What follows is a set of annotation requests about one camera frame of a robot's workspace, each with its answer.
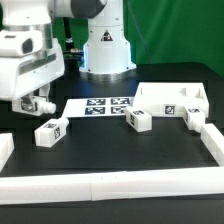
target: black square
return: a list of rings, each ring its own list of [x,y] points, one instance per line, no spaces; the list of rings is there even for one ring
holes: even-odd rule
[[[130,100],[129,98],[112,98],[111,105],[129,105]]]
[[[44,126],[44,128],[54,128],[55,126],[56,126],[56,124],[50,124],[50,123],[48,123],[48,124],[46,124]]]
[[[105,114],[105,107],[87,107],[85,115],[100,115]]]
[[[175,106],[173,106],[173,105],[165,106],[165,114],[174,115],[175,114]]]
[[[57,139],[57,138],[59,138],[60,137],[60,128],[58,127],[58,128],[56,128],[55,130],[54,130],[54,136],[55,136],[55,139]]]
[[[111,107],[111,114],[124,114],[125,108],[126,108],[126,106]]]
[[[102,106],[106,104],[106,99],[88,99],[87,106]]]
[[[133,111],[133,114],[135,114],[135,115],[142,115],[142,114],[144,114],[144,112],[143,111],[141,111],[141,110],[137,110],[137,111]]]

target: green background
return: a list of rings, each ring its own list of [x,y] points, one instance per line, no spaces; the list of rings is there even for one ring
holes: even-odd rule
[[[224,0],[130,0],[150,63],[200,62],[224,77]],[[71,19],[76,47],[88,38],[87,21]],[[137,64],[149,60],[124,0],[125,36]],[[53,23],[64,46],[62,19]]]

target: white paper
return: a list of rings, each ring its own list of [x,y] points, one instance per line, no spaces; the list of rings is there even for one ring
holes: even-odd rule
[[[67,101],[62,117],[124,116],[134,97],[86,98]]]

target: black tabletop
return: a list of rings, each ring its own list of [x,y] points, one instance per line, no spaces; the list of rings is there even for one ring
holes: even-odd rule
[[[138,65],[134,76],[115,82],[81,79],[66,62],[65,75],[51,85],[54,115],[34,117],[0,102],[0,133],[13,133],[15,150],[1,177],[155,170],[218,166],[200,135],[182,118],[153,117],[152,130],[137,133],[119,117],[70,118],[67,135],[52,148],[35,145],[34,130],[60,118],[68,99],[134,96],[139,82],[202,82],[209,118],[224,127],[224,80],[200,63]],[[0,223],[224,223],[223,195],[98,202],[0,206]]]

